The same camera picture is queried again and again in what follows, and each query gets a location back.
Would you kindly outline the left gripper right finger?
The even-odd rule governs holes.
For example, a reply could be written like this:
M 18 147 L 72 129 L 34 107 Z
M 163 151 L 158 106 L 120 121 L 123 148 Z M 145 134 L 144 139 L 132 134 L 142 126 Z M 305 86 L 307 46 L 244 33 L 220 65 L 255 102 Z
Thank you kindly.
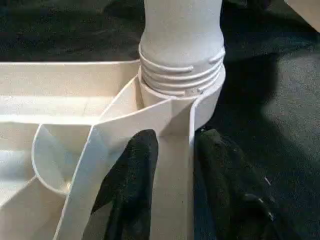
M 216 129 L 195 137 L 207 201 L 219 240 L 281 240 L 272 201 L 242 149 Z

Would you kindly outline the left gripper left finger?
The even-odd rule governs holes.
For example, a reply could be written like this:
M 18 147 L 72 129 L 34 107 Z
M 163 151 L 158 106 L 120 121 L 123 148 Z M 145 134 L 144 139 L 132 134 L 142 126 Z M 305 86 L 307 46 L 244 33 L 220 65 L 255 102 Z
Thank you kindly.
M 104 177 L 84 240 L 148 240 L 159 144 L 153 129 L 137 132 Z

